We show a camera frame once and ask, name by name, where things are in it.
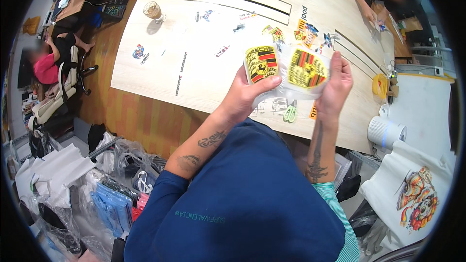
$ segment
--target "green scissors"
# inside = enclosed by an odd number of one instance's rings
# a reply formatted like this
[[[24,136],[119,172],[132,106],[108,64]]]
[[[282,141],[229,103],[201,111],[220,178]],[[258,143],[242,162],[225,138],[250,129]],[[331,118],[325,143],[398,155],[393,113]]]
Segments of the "green scissors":
[[[294,119],[296,118],[296,104],[297,100],[294,100],[291,102],[290,105],[288,105],[287,110],[285,111],[285,114],[283,115],[283,121],[284,122],[289,122],[292,123],[294,122]]]

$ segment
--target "hand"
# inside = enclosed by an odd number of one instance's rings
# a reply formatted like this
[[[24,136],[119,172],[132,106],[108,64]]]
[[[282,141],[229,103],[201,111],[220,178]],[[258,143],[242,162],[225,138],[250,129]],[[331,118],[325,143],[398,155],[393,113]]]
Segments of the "hand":
[[[253,85],[248,84],[248,76],[244,65],[240,67],[230,90],[216,109],[222,117],[235,125],[245,120],[253,111],[253,101],[261,93],[272,90],[282,82],[280,76],[267,77]]]
[[[45,38],[45,42],[49,45],[52,45],[54,43],[50,35],[47,35],[47,37]]]
[[[366,19],[369,21],[369,23],[373,25],[376,23],[377,15],[369,6],[366,6],[363,8],[363,14],[366,17]]]
[[[337,121],[351,88],[353,78],[346,60],[340,52],[333,53],[330,62],[330,80],[323,89],[322,95],[316,100],[317,114],[322,120]]]

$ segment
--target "wooden floor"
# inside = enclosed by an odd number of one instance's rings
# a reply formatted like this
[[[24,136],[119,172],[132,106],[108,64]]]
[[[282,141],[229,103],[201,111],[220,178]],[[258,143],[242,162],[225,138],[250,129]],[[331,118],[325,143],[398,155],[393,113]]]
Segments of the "wooden floor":
[[[208,114],[110,88],[116,52],[136,1],[129,0],[119,23],[92,33],[96,46],[85,66],[98,64],[99,69],[84,81],[92,93],[82,96],[79,116],[90,124],[103,123],[118,136],[142,143],[148,153],[168,158],[197,130]],[[395,54],[404,56],[403,44],[397,45],[397,41],[395,36]]]

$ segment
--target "blue clothing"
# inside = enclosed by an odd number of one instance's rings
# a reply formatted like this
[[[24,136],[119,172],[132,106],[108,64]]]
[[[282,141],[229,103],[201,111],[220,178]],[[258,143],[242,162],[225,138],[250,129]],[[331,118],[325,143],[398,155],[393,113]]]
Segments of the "blue clothing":
[[[125,262],[335,261],[343,248],[341,220],[266,125],[236,125],[188,183],[160,174]]]

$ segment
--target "white office chair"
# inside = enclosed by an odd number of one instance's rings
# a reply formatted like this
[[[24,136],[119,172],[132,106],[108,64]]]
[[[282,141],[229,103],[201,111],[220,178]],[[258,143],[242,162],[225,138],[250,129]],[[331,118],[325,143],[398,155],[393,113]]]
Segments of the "white office chair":
[[[65,63],[61,63],[60,69],[58,71],[58,84],[60,90],[58,93],[55,95],[55,97],[43,100],[41,103],[38,105],[35,105],[32,108],[32,116],[29,118],[28,122],[28,128],[32,131],[35,129],[38,129],[41,125],[45,124],[50,117],[59,109],[62,105],[66,105],[66,102],[68,98],[73,96],[76,93],[76,88],[74,87],[76,83],[78,82],[78,79],[81,81],[81,85],[83,87],[84,93],[86,95],[90,94],[90,90],[86,90],[84,87],[84,74],[87,72],[94,71],[98,68],[98,65],[95,65],[94,67],[88,68],[85,71],[82,71],[83,63],[84,63],[84,57],[82,58],[81,62],[81,71],[77,70],[78,66],[78,47],[72,46],[70,49],[71,53],[71,69],[69,70],[68,76],[66,78],[66,81],[63,82],[63,69]]]

